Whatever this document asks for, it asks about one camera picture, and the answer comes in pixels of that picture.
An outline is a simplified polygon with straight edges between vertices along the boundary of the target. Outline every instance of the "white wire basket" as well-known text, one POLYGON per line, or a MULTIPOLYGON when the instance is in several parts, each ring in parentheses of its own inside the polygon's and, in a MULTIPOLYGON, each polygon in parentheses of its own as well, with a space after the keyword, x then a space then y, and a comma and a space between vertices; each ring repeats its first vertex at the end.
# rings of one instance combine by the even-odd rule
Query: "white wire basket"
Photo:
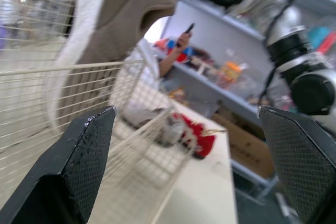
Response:
POLYGON ((196 139, 188 135, 188 148, 178 141, 184 124, 155 88, 153 72, 144 71, 141 48, 123 62, 54 64, 66 43, 73 3, 0 3, 0 208, 73 118, 114 105, 106 171, 89 223, 152 223, 196 139), (150 76, 143 82, 145 73, 150 76), (128 120, 133 110, 146 114, 140 124, 128 120), (179 130, 171 132, 172 125, 179 130))

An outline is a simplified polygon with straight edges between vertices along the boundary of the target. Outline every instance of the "beige fabric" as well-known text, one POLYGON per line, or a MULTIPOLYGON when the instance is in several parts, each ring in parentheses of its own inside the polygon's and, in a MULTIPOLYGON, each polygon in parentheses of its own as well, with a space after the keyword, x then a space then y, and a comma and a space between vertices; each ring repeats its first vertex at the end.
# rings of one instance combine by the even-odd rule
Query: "beige fabric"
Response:
MULTIPOLYGON (((174 14, 175 2, 176 0, 104 0, 101 5, 96 28, 76 63, 87 64, 124 60, 127 56, 126 52, 136 45, 157 19, 174 14)), ((117 73, 117 70, 111 71, 111 77, 116 76, 117 73)), ((65 82, 65 86, 93 81, 91 80, 92 76, 88 75, 81 75, 80 78, 69 76, 65 82)), ((105 83, 105 85, 110 86, 113 84, 113 81, 114 79, 110 80, 110 83, 105 83)), ((76 89, 64 89, 61 97, 67 97, 92 89, 90 84, 83 84, 78 87, 76 89)), ((96 95, 97 93, 90 92, 64 98, 60 100, 58 107, 63 108, 73 103, 91 99, 96 95)), ((90 108, 90 110, 107 105, 108 96, 100 98, 99 101, 95 102, 99 103, 99 105, 90 108)), ((85 106, 84 103, 58 110, 57 117, 62 117, 59 119, 58 124, 63 125, 79 114, 85 113, 85 111, 74 113, 82 110, 83 106, 85 106)))

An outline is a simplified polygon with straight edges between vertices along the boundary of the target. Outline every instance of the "smartphone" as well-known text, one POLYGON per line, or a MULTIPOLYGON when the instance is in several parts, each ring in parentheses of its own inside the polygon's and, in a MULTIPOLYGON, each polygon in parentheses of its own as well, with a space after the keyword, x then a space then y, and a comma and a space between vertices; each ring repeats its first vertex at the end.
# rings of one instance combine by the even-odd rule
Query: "smartphone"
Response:
POLYGON ((190 27, 188 27, 188 29, 185 31, 185 33, 186 33, 186 34, 190 33, 191 30, 194 28, 194 26, 195 26, 195 23, 192 23, 192 24, 190 25, 190 27))

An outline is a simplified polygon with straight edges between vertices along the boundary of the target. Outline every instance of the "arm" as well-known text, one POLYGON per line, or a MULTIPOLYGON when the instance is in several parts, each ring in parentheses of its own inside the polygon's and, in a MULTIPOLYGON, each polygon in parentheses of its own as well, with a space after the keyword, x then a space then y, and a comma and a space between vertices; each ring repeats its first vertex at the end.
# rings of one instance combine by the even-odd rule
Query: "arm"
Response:
POLYGON ((183 33, 177 42, 181 45, 180 47, 175 47, 165 59, 159 63, 160 78, 165 76, 168 71, 172 68, 174 61, 179 57, 184 49, 188 46, 189 39, 191 38, 191 33, 183 33))

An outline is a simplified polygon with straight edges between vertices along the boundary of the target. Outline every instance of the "hand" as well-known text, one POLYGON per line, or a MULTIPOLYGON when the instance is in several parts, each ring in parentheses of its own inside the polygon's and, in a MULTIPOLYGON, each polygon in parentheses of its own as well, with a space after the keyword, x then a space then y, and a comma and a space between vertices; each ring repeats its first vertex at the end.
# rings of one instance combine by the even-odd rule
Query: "hand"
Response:
POLYGON ((191 33, 182 33, 177 39, 176 46, 173 50, 182 53, 188 47, 191 36, 191 33))

